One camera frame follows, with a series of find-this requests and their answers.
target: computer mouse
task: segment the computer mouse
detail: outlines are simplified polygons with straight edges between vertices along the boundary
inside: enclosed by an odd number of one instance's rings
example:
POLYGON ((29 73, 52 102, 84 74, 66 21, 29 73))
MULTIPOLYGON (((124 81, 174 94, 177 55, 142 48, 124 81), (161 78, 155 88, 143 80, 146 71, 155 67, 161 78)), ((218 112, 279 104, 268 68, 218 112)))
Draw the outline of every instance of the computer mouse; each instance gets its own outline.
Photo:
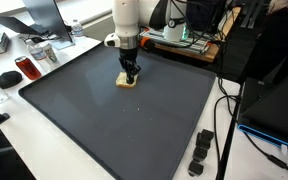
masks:
POLYGON ((2 89, 7 89, 15 86, 22 81, 21 73, 17 71, 5 72, 0 76, 0 87, 2 89))
POLYGON ((45 41, 41 37, 32 37, 31 39, 35 44, 45 41))

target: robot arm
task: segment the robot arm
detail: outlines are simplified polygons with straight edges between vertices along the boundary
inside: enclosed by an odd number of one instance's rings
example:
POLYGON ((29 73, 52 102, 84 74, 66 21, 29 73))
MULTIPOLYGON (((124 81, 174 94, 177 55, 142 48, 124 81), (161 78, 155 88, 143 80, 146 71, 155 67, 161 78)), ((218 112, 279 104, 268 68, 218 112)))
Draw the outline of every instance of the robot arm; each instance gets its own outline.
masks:
MULTIPOLYGON (((106 46, 120 50, 120 63, 125 70, 126 82, 132 84, 140 71, 136 63, 139 25, 153 29, 164 27, 164 38, 180 41, 185 29, 185 19, 173 4, 173 0, 114 0, 112 14, 115 33, 104 40, 106 46)), ((186 4, 177 3, 182 12, 186 4)))

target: floor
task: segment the floor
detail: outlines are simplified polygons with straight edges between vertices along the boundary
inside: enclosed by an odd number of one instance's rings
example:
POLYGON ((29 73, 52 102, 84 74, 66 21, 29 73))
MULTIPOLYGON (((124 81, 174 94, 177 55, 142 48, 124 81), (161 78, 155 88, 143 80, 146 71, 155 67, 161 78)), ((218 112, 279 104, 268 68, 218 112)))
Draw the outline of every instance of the floor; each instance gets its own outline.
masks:
MULTIPOLYGON (((265 14, 265 10, 261 12, 262 17, 265 14)), ((242 72, 248 57, 256 44, 256 36, 259 32, 259 27, 261 25, 262 19, 255 24, 253 30, 243 29, 239 27, 242 18, 237 21, 233 27, 231 34, 229 35, 227 52, 224 56, 223 63, 223 73, 229 73, 234 75, 227 75, 225 78, 235 81, 237 76, 242 72)), ((109 34, 114 31, 114 24, 111 18, 106 19, 105 21, 99 22, 92 27, 85 29, 85 34, 88 37, 104 40, 106 34, 109 34)), ((162 54, 162 56, 174 59, 168 53, 162 54)), ((215 64, 206 64, 203 62, 197 62, 196 60, 188 60, 186 63, 192 64, 195 66, 203 67, 206 69, 216 69, 218 68, 219 63, 215 64)), ((0 146, 9 145, 5 137, 0 137, 0 146)), ((34 179, 33 175, 27 169, 21 158, 18 154, 13 151, 8 154, 0 156, 0 180, 3 179, 16 179, 16 180, 31 180, 34 179)))

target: table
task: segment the table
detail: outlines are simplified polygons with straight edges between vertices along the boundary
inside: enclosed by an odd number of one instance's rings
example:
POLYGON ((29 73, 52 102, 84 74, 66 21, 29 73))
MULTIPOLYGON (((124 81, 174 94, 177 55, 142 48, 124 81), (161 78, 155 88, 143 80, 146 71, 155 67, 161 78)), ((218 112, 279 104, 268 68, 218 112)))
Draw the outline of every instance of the table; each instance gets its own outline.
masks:
MULTIPOLYGON (((231 15, 227 18, 226 22, 223 25, 223 33, 225 36, 227 36, 228 33, 230 32, 230 30, 232 29, 234 22, 235 22, 236 18, 238 17, 240 11, 241 11, 240 7, 234 8, 232 10, 233 15, 231 15)), ((161 50, 173 52, 176 54, 184 55, 187 57, 199 59, 199 60, 210 62, 210 63, 214 62, 215 58, 217 57, 217 55, 220 51, 220 48, 215 44, 210 44, 209 50, 203 55, 198 54, 198 53, 188 52, 188 51, 185 51, 185 49, 181 49, 181 48, 176 49, 176 48, 163 46, 160 44, 156 44, 155 47, 158 49, 161 49, 161 50)))
MULTIPOLYGON (((99 41, 84 37, 76 40, 76 46, 68 47, 55 53, 60 64, 64 64, 99 43, 99 41)), ((10 70, 19 71, 13 60, 22 55, 31 57, 24 43, 18 39, 18 36, 14 36, 11 38, 8 51, 0 55, 0 74, 10 70)), ((6 89, 11 98, 0 105, 0 113, 6 112, 11 118, 2 123, 0 129, 32 174, 37 179, 112 179, 110 174, 58 129, 57 126, 18 95, 20 88, 32 82, 25 75, 23 75, 23 78, 24 80, 17 86, 6 89)), ((238 84, 226 80, 224 81, 224 87, 229 94, 237 94, 240 88, 238 84)), ((174 179, 194 179, 188 175, 187 169, 192 160, 195 138, 197 132, 202 131, 202 129, 213 131, 213 106, 220 96, 222 94, 219 87, 217 83, 214 83, 174 179)), ((222 152, 231 123, 226 101, 219 103, 218 116, 221 117, 218 122, 218 139, 222 152)), ((217 172, 215 153, 215 143, 212 141, 208 157, 202 163, 205 169, 204 173, 199 177, 200 179, 215 179, 217 172)))
MULTIPOLYGON (((57 2, 57 7, 60 11, 62 19, 66 24, 72 24, 73 19, 77 19, 82 24, 87 24, 101 16, 110 14, 112 11, 113 1, 97 0, 64 0, 57 2)), ((16 17, 26 25, 34 24, 33 19, 27 11, 10 14, 9 16, 16 17)), ((9 37, 16 36, 17 33, 0 25, 0 33, 5 32, 9 37)))

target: laptop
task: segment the laptop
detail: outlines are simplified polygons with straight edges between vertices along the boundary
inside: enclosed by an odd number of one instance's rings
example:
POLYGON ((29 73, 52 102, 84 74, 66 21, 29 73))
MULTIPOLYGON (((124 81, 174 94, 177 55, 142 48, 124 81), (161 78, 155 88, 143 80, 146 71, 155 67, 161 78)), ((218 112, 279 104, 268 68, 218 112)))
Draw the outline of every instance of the laptop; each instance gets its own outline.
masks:
POLYGON ((241 113, 238 129, 278 147, 288 146, 288 77, 241 113))
POLYGON ((33 24, 27 26, 15 17, 0 16, 0 24, 21 34, 45 35, 48 31, 42 26, 33 24))

